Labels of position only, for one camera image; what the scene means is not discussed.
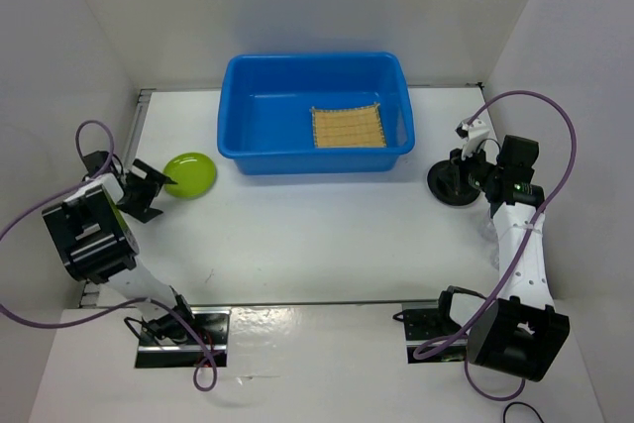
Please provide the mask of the black plastic plate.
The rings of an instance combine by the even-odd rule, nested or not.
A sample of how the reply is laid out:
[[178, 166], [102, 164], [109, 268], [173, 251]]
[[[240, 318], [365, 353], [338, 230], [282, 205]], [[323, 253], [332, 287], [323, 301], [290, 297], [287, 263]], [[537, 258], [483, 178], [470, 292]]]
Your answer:
[[449, 160], [436, 162], [427, 173], [432, 195], [445, 205], [462, 207], [474, 203], [480, 192], [460, 178], [459, 168]]

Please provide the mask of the green plastic plate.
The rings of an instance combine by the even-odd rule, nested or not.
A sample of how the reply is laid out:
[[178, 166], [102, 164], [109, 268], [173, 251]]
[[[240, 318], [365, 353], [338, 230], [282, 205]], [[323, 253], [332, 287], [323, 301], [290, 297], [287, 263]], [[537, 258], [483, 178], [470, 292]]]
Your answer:
[[163, 174], [171, 179], [164, 186], [169, 195], [194, 199], [207, 193], [217, 177], [215, 162], [202, 153], [184, 153], [171, 159], [164, 167]]

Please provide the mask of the woven bamboo mat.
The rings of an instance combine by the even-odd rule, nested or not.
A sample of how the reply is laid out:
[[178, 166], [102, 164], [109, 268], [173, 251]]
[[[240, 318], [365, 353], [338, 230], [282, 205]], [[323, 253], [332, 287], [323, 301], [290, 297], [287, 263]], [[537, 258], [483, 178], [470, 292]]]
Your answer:
[[311, 109], [317, 149], [386, 148], [379, 103], [348, 109]]

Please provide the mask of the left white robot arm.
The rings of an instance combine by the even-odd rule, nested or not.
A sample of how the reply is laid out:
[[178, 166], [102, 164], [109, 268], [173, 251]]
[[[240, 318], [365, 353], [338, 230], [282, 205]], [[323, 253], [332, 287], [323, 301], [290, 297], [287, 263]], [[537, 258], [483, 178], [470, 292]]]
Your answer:
[[174, 181], [140, 159], [133, 167], [139, 171], [110, 164], [63, 201], [44, 209], [42, 216], [73, 279], [104, 284], [135, 299], [152, 339], [183, 344], [196, 334], [197, 319], [185, 298], [142, 264], [139, 244], [125, 221], [130, 216], [146, 224], [158, 217], [162, 211], [152, 202]]

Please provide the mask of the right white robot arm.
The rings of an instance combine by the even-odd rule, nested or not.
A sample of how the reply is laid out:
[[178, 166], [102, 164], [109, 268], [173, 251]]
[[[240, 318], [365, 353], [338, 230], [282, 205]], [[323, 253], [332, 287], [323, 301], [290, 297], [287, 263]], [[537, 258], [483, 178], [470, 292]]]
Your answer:
[[482, 314], [477, 313], [482, 296], [450, 287], [449, 301], [434, 313], [434, 325], [446, 337], [470, 326], [471, 364], [539, 381], [570, 334], [570, 320], [555, 310], [545, 272], [545, 215], [539, 209], [545, 195], [532, 182], [539, 145], [507, 136], [490, 163], [483, 143], [482, 138], [467, 140], [451, 161], [460, 186], [469, 186], [489, 205], [502, 287]]

